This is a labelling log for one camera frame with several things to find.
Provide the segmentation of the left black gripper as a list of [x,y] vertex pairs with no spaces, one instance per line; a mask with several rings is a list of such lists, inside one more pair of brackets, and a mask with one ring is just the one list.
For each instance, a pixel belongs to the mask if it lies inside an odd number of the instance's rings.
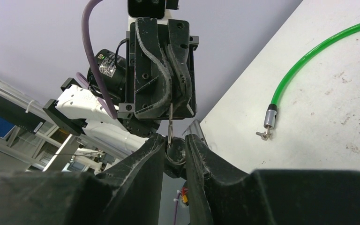
[[125,100],[118,117],[182,120],[197,112],[194,51],[198,36],[189,23],[137,18],[127,33]]

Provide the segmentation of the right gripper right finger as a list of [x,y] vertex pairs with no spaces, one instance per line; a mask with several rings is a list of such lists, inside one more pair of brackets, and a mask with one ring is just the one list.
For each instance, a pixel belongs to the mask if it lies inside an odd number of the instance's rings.
[[360,225],[360,171],[246,173],[196,135],[185,152],[193,225]]

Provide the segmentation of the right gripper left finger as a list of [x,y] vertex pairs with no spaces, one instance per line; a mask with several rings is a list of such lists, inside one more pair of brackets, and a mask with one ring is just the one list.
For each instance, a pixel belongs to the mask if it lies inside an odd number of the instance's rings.
[[98,175],[0,172],[0,225],[156,225],[165,138]]

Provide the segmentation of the cable lock keys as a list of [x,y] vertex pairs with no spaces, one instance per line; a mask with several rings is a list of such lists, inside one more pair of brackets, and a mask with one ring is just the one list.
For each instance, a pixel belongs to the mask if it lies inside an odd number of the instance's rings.
[[271,132],[271,128],[267,128],[266,131],[264,132],[256,131],[255,134],[260,136],[262,140],[267,141],[270,139],[272,132]]

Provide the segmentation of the padlock keys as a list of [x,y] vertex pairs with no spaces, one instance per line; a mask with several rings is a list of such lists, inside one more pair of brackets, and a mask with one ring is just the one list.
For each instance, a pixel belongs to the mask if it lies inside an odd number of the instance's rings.
[[185,164],[185,157],[181,161],[174,161],[169,155],[168,151],[172,149],[172,143],[173,143],[173,104],[170,103],[169,106],[169,113],[168,113],[168,136],[167,136],[167,146],[166,146],[166,152],[165,157],[168,159],[168,161],[174,165],[183,165]]

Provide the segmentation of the green cable lock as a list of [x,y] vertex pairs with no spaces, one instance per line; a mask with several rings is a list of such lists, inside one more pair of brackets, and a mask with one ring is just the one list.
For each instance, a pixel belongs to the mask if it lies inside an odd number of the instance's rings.
[[320,44],[312,48],[304,56],[302,56],[285,74],[278,86],[276,87],[274,94],[271,98],[270,104],[266,110],[263,127],[267,130],[271,130],[275,127],[276,117],[278,114],[278,104],[281,100],[282,95],[284,94],[287,86],[290,84],[292,79],[297,75],[297,73],[315,56],[321,53],[323,50],[330,47],[332,44],[336,43],[339,40],[342,40],[352,34],[360,32],[360,23],[353,25],[345,30],[342,30],[326,40],[322,41]]

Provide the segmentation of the brass padlock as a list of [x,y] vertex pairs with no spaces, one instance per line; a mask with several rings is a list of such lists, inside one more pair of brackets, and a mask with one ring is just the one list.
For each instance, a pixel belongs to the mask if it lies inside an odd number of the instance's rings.
[[191,134],[197,135],[202,140],[202,142],[207,145],[205,135],[200,125],[200,121],[197,119],[193,120],[193,122],[186,128],[182,135],[187,136]]

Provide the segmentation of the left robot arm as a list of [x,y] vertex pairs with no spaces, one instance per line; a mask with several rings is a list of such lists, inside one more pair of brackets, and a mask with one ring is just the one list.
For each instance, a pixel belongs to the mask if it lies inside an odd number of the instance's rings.
[[116,118],[91,71],[78,80],[67,79],[62,94],[43,110],[73,136],[88,136],[129,155],[157,132],[162,121],[195,117],[194,52],[199,37],[190,34],[185,20],[138,18],[120,45],[126,46],[125,57],[107,49],[95,56]]

